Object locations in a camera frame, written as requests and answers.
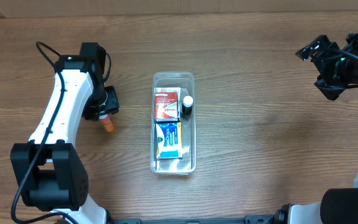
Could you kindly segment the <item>orange tube white cap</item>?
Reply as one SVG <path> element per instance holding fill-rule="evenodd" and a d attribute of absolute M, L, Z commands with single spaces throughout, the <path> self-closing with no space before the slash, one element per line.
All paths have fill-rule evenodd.
<path fill-rule="evenodd" d="M 112 133 L 115 130 L 114 124 L 108 114 L 100 116 L 99 121 L 103 125 L 106 132 Z"/>

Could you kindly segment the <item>white blue Hansaplast box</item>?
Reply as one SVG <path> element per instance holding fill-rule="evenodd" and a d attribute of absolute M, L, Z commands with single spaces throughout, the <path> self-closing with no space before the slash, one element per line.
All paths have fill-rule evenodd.
<path fill-rule="evenodd" d="M 158 92 L 177 92 L 178 93 L 178 104 L 179 104 L 179 100 L 180 100 L 180 87 L 157 87 L 155 89 L 155 94 L 158 93 Z"/>

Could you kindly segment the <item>red orange lozenge box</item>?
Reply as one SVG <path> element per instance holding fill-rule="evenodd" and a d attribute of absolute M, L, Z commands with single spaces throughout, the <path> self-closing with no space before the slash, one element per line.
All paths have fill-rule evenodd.
<path fill-rule="evenodd" d="M 161 122 L 178 120 L 177 92 L 158 92 L 155 94 L 155 120 Z"/>

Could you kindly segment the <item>blue yellow VapoDrops box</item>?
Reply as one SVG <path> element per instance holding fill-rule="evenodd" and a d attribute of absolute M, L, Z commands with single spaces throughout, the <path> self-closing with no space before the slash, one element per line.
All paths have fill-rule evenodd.
<path fill-rule="evenodd" d="M 157 123 L 157 159 L 181 159 L 181 122 Z"/>

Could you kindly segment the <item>brown bottle white cap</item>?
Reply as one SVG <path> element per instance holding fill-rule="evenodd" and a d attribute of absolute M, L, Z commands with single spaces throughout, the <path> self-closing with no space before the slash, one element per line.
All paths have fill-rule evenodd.
<path fill-rule="evenodd" d="M 192 96 L 188 95 L 183 98 L 182 108 L 181 108 L 183 119 L 188 119 L 191 116 L 191 113 L 193 111 L 193 103 L 194 103 L 194 99 Z"/>

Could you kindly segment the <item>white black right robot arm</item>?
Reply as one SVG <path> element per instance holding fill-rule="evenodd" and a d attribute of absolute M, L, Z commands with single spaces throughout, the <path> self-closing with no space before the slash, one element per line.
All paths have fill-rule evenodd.
<path fill-rule="evenodd" d="M 328 100 L 338 99 L 346 90 L 358 89 L 358 32 L 347 35 L 344 47 L 319 35 L 296 56 L 310 60 L 317 68 L 319 75 L 314 85 Z M 358 223 L 358 167 L 351 187 L 329 189 L 317 203 L 286 204 L 263 222 Z"/>

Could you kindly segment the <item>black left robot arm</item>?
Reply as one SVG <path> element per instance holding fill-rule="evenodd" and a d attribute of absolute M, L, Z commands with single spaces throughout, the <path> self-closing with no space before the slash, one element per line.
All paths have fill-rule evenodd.
<path fill-rule="evenodd" d="M 11 218 L 17 203 L 43 211 L 29 223 L 59 216 L 67 223 L 112 223 L 110 212 L 89 195 L 87 171 L 75 150 L 81 119 L 99 121 L 113 132 L 111 115 L 119 111 L 113 86 L 106 86 L 111 57 L 96 42 L 83 42 L 78 55 L 59 55 L 50 62 L 55 83 L 45 113 L 26 143 L 15 143 L 10 160 L 18 190 L 11 205 Z"/>

